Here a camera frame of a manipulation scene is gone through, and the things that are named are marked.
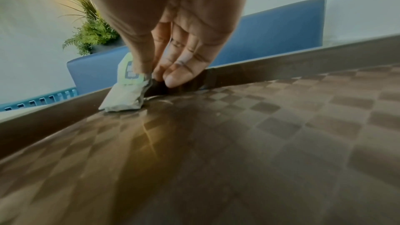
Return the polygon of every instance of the white tea bag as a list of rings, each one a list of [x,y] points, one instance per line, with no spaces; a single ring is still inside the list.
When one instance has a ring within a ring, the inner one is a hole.
[[[151,86],[151,74],[135,74],[132,64],[132,54],[128,53],[118,64],[117,83],[113,85],[99,110],[118,112],[142,107],[143,96]]]

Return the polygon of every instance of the hand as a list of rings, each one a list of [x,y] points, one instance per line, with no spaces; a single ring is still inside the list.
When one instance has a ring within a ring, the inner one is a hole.
[[[93,0],[132,52],[134,72],[154,71],[170,88],[193,79],[217,57],[245,1]]]

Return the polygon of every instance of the blue cushion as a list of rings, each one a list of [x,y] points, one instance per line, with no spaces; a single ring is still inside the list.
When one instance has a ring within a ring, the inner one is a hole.
[[[210,66],[322,46],[324,11],[325,0],[307,0],[244,16]],[[78,93],[113,86],[127,52],[119,47],[69,61]]]

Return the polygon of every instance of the checkered surface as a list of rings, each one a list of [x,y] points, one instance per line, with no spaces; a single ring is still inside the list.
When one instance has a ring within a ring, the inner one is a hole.
[[[400,224],[400,65],[160,97],[0,164],[0,224]]]

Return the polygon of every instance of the plant pot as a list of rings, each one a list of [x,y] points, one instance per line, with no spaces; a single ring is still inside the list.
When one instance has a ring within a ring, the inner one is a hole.
[[[109,41],[107,44],[104,44],[104,45],[93,45],[91,52],[92,52],[92,54],[95,54],[95,53],[108,51],[113,48],[122,47],[122,46],[125,46],[125,42],[123,41],[123,39],[121,37],[119,37],[118,39]]]

